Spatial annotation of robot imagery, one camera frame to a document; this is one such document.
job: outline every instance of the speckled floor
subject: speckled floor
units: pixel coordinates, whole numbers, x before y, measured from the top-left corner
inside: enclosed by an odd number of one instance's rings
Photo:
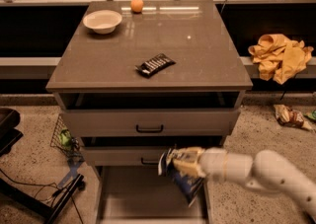
[[[294,163],[306,176],[316,182],[315,133],[297,128],[281,127],[275,119],[273,104],[285,104],[310,112],[316,109],[315,94],[247,94],[241,115],[225,148],[231,152],[255,156],[261,150],[272,149]],[[9,154],[0,157],[0,168],[12,180],[29,184],[64,184],[69,176],[67,158],[50,146],[59,107],[48,96],[0,95],[0,107],[8,107],[21,114],[17,126],[24,136],[13,146]],[[86,188],[75,192],[73,199],[83,223],[93,223],[98,180],[86,163],[75,171],[85,176]],[[3,174],[0,178],[10,185],[35,196],[39,187],[16,185]],[[51,188],[44,188],[38,199],[51,196]],[[224,223],[309,223],[302,209],[289,197],[267,197],[226,184],[209,184],[212,219],[214,224]],[[0,223],[43,223],[43,219],[25,207],[0,195]],[[80,223],[73,202],[67,203],[55,223]]]

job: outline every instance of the white bowl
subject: white bowl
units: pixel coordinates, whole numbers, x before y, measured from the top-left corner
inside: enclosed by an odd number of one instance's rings
[[[101,10],[86,15],[83,24],[97,34],[108,34],[121,22],[121,14],[111,10]]]

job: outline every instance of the table top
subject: table top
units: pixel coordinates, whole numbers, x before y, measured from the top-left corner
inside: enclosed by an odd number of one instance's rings
[[[51,92],[248,90],[252,82],[212,1],[92,2],[122,22],[98,35],[81,22],[53,72]],[[135,69],[159,53],[176,61],[150,78]]]

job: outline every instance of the drawer handle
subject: drawer handle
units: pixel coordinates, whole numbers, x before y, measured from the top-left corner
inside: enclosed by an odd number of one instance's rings
[[[136,126],[136,131],[138,133],[161,133],[164,130],[164,125],[160,125],[160,128],[139,128]]]
[[[144,161],[143,158],[140,159],[140,162],[142,165],[156,165],[157,166],[159,164],[159,163],[155,163],[155,162],[146,162],[146,161]]]

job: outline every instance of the cabinet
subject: cabinet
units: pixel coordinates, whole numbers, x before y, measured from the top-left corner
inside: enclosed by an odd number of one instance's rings
[[[120,12],[120,25],[100,36],[81,23],[47,84],[101,179],[97,221],[205,223],[207,198],[188,210],[157,163],[170,147],[221,146],[252,87],[248,73],[212,1],[145,1],[142,14],[129,2],[92,2],[87,14],[104,9]],[[136,72],[161,52],[176,64],[149,79]],[[162,209],[161,195],[180,203]]]

